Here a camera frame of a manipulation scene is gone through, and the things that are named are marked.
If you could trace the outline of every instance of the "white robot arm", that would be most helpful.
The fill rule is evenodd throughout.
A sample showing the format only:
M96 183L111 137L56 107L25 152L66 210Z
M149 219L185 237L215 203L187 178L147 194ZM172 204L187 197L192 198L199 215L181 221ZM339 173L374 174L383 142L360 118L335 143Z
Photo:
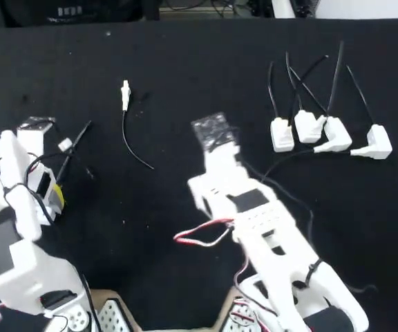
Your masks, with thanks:
M234 241L258 273L240 287L276 313L253 304L269 329L308 332L309 322L316 318L332 321L332 329L323 331L366 331L365 312L331 266L319 259L274 190L248 176L224 115L218 113L192 125L206 169L188 181L196 207L211 219L234 220ZM267 294L259 291L259 284Z
M83 331L90 323L91 331L97 331L81 275L68 261L48 255L35 244L41 237L44 213L29 190L38 194L53 218L64 206L53 172L41 163L29 174L29 190L24 185L25 172L35 157L29 156L13 132L1 133L0 211L10 205L16 218L0 223L0 300L31 315L63 315L71 321L67 324L71 331Z

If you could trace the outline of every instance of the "black wire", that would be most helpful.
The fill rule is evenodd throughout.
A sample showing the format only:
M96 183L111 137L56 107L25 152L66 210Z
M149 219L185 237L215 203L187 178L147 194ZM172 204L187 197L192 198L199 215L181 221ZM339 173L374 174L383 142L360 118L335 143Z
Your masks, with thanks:
M299 152L295 152L293 154L290 154L282 159L280 159L277 163L273 163L273 165L271 165L269 167L269 169L265 172L265 174L263 174L262 179L260 180L260 183L263 183L265 181L265 179L280 165L282 165L285 161L287 160L291 160L293 158L296 158L297 156L302 156L303 154L313 154L314 150L310 149L310 150L303 150L303 151L299 151Z
M42 156L39 156L38 158L34 159L29 166L27 166L26 168L26 172L24 173L24 183L28 184L28 175L31 173L33 166L35 166L37 163L46 160L46 159L51 159L54 157L58 157L58 156L70 156L70 157L75 157L76 161L79 162L82 167L85 168L86 173L88 174L88 176L90 176L92 178L92 180L95 178L95 176L93 175L93 173L91 172L91 170L87 167L84 166L84 164L82 163L81 159L79 159L79 157L75 154L71 154L68 152L57 152L54 154L43 154Z
M374 291L374 292L379 292L379 289L374 284L368 284L368 285L364 286L363 288L356 288L356 287L350 286L348 284L345 284L345 286L346 286L346 288L348 288L348 290L351 293L354 293L354 294L363 294L363 293L367 292L368 290Z
M290 54L288 52L285 52L285 64L287 67L288 79L290 80L293 91L295 91L296 84L294 83L293 77L291 75ZM299 92L296 92L296 97L297 97L299 109L303 109L302 98L301 98L301 95L299 94Z
M269 63L269 67L268 67L267 87L268 87L269 98L273 105L274 116L276 118L278 118L279 112L278 112L276 101L274 100L274 94L273 94L273 69L274 69L274 61L271 61Z
M334 71L334 76L332 77L331 94L330 94L330 101L328 102L327 114L331 112L331 108L334 102L334 97L336 95L337 82L339 81L339 75L343 59L343 44L344 44L343 41L341 41L339 45L339 54L337 55L336 70Z
M247 253L245 252L245 249L244 249L242 246L240 246L240 247L242 248L242 251L243 251L243 253L244 253L245 260L244 260L244 263L243 263L242 267L239 269L238 272L236 272L236 274L235 274L234 277L233 277L233 285L234 285L234 287L239 291L240 294L243 295L243 297L245 297L245 298L247 298L249 301L251 301L251 302L257 304L257 305L260 306L263 310L268 311L269 313L272 313L273 315L277 316L277 313L276 313L275 311L273 311L272 309L270 309L270 308L268 308L268 307L266 307L266 306L260 304L260 303L257 302L254 298L250 297L247 293L245 293L242 289L240 289L238 278L239 278L239 276L240 276L240 275L247 269L247 267L248 267L248 256L247 256Z
M125 124L126 124L126 114L128 113L128 111L124 111L122 112L122 139L125 143L125 146L127 147L128 151L131 153L131 155L133 157L135 157L135 159L137 161L139 161L140 163L142 163L143 165L147 166L149 169L155 169L153 166L151 166L150 164L146 163L145 161L143 161L134 151L133 149L131 149L131 146L129 144L129 142L127 141L127 137L125 136Z
M53 315L53 317L62 317L66 319L66 325L62 328L62 330L60 332L63 332L65 329L67 329L68 326L68 318L66 316L63 315Z
M297 75L296 71L291 67L291 72L296 78L297 82L300 82L301 86L307 91L307 93L310 95L310 97L313 99L313 101L316 103L316 105L326 114L326 108L322 105L322 103L316 98L316 96L313 94L313 92L308 88L308 85L304 82L301 81L301 78Z
M312 63L312 65L306 70L306 72L304 72L304 74L302 75L302 78L299 82L297 82L296 84L296 88L293 91L293 96L291 98L291 105L290 105L290 111L288 112L288 121L291 123L293 115L294 115L294 103L296 100L296 96L297 93L302 85L302 83L304 83L304 81L306 80L306 78L311 74L311 72L324 60L326 60L328 58L327 55L323 55L322 57L318 58L315 62Z
M203 5L204 3L206 3L207 1L208 1L208 0L202 0L202 1L200 1L200 2L198 2L198 3L196 3L196 4L194 4L194 5L187 6L187 7L179 7L179 8L173 7L173 6L170 4L169 0L165 0L165 3L167 4L167 7L170 8L171 10L173 10L173 11L175 11L175 12L179 12L179 11L181 11L181 10L188 10L188 9L193 9L193 8L200 7L201 5Z
M212 6L212 7L214 8L214 10L218 13L218 15L220 16L220 18L223 19L223 18L224 18L224 14L223 14L223 12L220 12L219 9L217 9L217 7L216 7L214 1L215 1L215 0L210 0L211 6Z
M352 78L352 81L354 82L354 85L356 86L357 91L360 94L360 98L362 98L362 102L365 105L365 109L366 109L366 113L368 114L368 116L370 117L371 122L374 124L375 121L371 115L371 111L370 111L370 107L368 106L368 103L366 102L365 96L363 95L362 89L360 89L359 83L356 80L356 77L354 76L354 74L352 73L351 68L347 65L346 68L348 69L348 72L350 73L350 76Z
M75 153L76 147L79 144L81 138L84 136L84 134L87 132L87 130L90 128L92 122L91 120L88 121L86 123L86 125L84 126L84 128L80 131L80 133L78 134L78 136L76 137L75 141L73 142L72 146L69 149L70 153ZM62 163L61 168L59 169L58 175L56 176L56 183L61 183L61 180L67 170L67 167L70 163L71 160L71 156L67 156L66 159L64 160L64 162Z

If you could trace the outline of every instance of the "yellow component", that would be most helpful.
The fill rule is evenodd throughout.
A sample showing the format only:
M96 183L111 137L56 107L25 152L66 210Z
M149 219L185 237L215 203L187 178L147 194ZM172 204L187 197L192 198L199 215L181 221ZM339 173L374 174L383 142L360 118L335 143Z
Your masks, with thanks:
M64 195L62 194L61 187L58 186L58 185L55 183L55 185L53 186L53 189L56 191L56 194L57 194L58 197L59 197L59 201L60 201L61 204L62 204L62 208L64 208L65 200L64 200Z

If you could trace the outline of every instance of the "small white plug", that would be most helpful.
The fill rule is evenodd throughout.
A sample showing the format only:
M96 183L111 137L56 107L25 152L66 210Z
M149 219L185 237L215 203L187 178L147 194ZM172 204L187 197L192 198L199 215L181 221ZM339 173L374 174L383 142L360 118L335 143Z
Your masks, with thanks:
M72 145L73 145L72 140L66 137L62 142L58 144L58 147L62 152L65 152L68 149L70 149Z
M368 146L351 150L351 156L387 159L392 152L392 145L385 127L373 124L366 137L368 139Z
M124 80L124 85L121 88L121 93L122 93L122 110L123 111L128 111L129 110L130 95L131 95L129 81Z
M350 134L339 118L328 116L324 126L325 135L328 138L326 143L314 148L314 153L319 152L339 152L346 150L352 143Z
M326 116L316 120L313 113L301 109L294 117L298 140L302 143L315 143L320 140L325 121Z
M275 118L271 121L271 139L275 152L287 152L294 148L294 139L288 120Z

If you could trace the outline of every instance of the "black table surface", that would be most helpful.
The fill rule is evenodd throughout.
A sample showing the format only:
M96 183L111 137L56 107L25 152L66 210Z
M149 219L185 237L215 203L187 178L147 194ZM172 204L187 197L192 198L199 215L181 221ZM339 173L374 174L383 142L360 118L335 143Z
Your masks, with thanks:
M230 238L215 248L173 243L175 233L206 220L187 187L189 178L204 172L190 122L224 111L240 128L244 158L265 171L282 158L273 152L269 136L269 62L276 61L275 92L285 115L291 94L285 51L300 73L319 56L331 56L308 80L326 101L340 40L345 63L355 72L375 121L386 127L394 151L387 160L295 159L274 178L314 210L320 256L345 282L378 287L378 293L357 295L370 330L398 331L398 20L0 30L0 131L33 115L55 116L71 138L86 121L94 124L79 153L97 180L91 182L72 166L63 188L67 206L57 222L62 238L57 241L44 228L40 244L74 262L91 288L117 291L143 329L211 326L243 258ZM134 99L127 135L154 171L136 162L122 142L123 79L129 80ZM353 147L366 142L370 121L345 69L332 115L344 121ZM47 141L52 146L57 138L50 133ZM304 230L305 211L285 203ZM44 325L38 317L4 314L0 331L40 331Z

